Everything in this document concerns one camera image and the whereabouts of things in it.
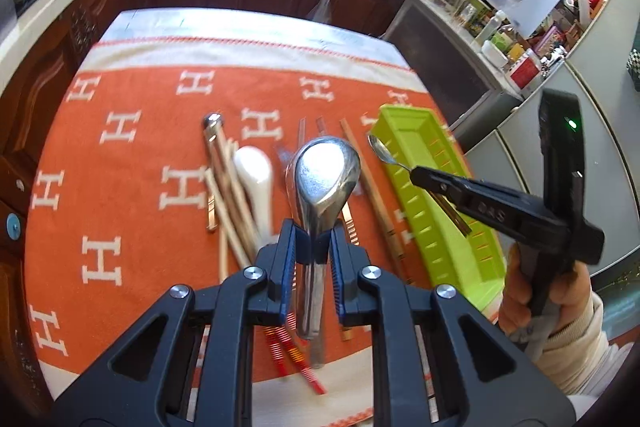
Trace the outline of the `person's right hand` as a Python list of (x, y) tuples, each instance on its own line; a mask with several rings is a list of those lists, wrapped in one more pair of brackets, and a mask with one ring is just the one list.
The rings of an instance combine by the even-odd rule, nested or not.
[[(521, 256), (518, 245), (509, 251), (508, 269), (498, 312), (498, 325), (506, 334), (525, 327), (532, 319), (528, 303), (532, 298), (532, 286), (521, 271)], [(591, 283), (587, 265), (576, 261), (572, 271), (555, 277), (549, 288), (549, 299), (560, 307), (558, 323), (553, 332), (557, 333), (582, 315), (591, 301)]]

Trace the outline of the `cream sleeve right forearm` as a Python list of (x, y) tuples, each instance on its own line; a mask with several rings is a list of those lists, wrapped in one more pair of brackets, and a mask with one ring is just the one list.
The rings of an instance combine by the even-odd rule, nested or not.
[(608, 341), (603, 311), (602, 300), (593, 291), (582, 314), (547, 339), (535, 362), (566, 395), (600, 397), (634, 347), (634, 343), (620, 347)]

